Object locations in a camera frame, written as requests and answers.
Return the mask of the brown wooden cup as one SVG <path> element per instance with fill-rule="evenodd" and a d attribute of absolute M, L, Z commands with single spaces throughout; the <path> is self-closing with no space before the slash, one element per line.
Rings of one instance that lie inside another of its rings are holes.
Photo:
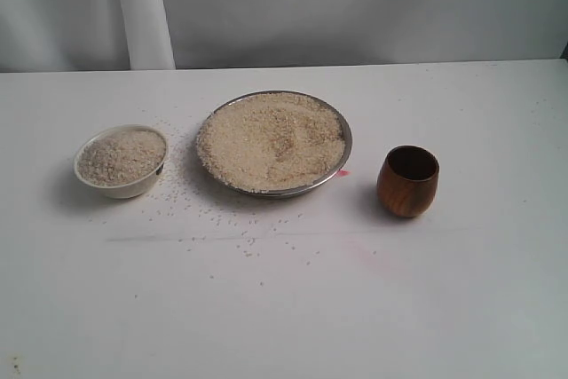
<path fill-rule="evenodd" d="M 434 201 L 438 189 L 437 158 L 419 146 L 397 146 L 385 157 L 376 192 L 379 202 L 392 215 L 414 218 Z"/>

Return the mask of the white backdrop curtain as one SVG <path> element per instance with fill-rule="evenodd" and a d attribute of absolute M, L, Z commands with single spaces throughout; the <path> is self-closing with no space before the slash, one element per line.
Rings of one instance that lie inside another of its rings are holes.
<path fill-rule="evenodd" d="M 4 72 L 552 59 L 567 0 L 1 0 Z"/>

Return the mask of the uncooked white rice grains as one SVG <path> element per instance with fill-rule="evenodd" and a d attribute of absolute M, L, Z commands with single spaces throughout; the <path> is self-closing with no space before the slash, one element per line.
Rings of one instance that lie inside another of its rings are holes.
<path fill-rule="evenodd" d="M 87 145 L 77 170 L 96 186 L 122 186 L 137 181 L 161 164 L 164 139 L 151 130 L 120 130 Z"/>

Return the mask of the small cream ceramic bowl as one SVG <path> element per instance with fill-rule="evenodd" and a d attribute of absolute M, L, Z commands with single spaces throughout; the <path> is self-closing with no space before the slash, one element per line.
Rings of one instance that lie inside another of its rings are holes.
<path fill-rule="evenodd" d="M 84 148 L 89 145 L 91 142 L 102 138 L 104 136 L 113 134 L 114 132 L 120 131 L 120 130 L 151 130 L 156 132 L 157 134 L 159 134 L 165 141 L 166 143 L 166 154 L 164 159 L 162 160 L 162 164 L 154 171 L 152 171 L 150 174 L 146 175 L 145 177 L 131 182 L 129 184 L 126 185 L 122 185 L 122 186 L 96 186 L 93 185 L 92 183 L 86 181 L 84 178 L 82 178 L 79 175 L 79 172 L 77 170 L 77 163 L 79 160 L 80 155 L 83 153 Z M 168 146 L 168 141 L 165 138 L 165 136 L 159 132 L 157 129 L 149 127 L 149 126 L 145 126 L 145 125 L 140 125 L 140 124 L 126 124 L 126 125 L 120 125 L 120 126 L 115 126 L 106 130 L 103 130 L 101 132 L 99 132 L 98 134 L 92 136 L 90 139 L 88 139 L 80 148 L 79 151 L 77 152 L 75 158 L 74 158 L 74 173 L 75 173 L 75 177 L 84 185 L 88 186 L 90 189 L 94 190 L 95 192 L 104 195 L 110 199 L 116 199 L 116 200 L 126 200 L 126 199 L 130 199 L 130 198 L 135 198 L 138 197 L 146 192 L 148 192 L 150 189 L 152 189 L 152 187 L 158 182 L 158 180 L 161 178 L 162 173 L 163 173 L 163 169 L 165 166 L 165 162 L 168 158 L 168 150 L 169 150 L 169 146 Z"/>

